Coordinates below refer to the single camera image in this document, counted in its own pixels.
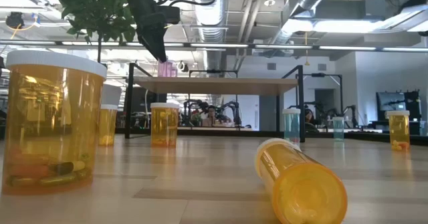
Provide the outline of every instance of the green leaves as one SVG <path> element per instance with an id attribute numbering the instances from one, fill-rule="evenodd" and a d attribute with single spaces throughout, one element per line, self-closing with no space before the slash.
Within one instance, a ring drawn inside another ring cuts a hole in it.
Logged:
<path id="1" fill-rule="evenodd" d="M 71 35 L 85 35 L 90 43 L 93 33 L 102 36 L 104 41 L 111 39 L 122 44 L 123 40 L 132 41 L 135 29 L 126 0 L 59 0 L 62 4 L 62 18 L 69 16 L 72 27 L 67 31 Z"/>

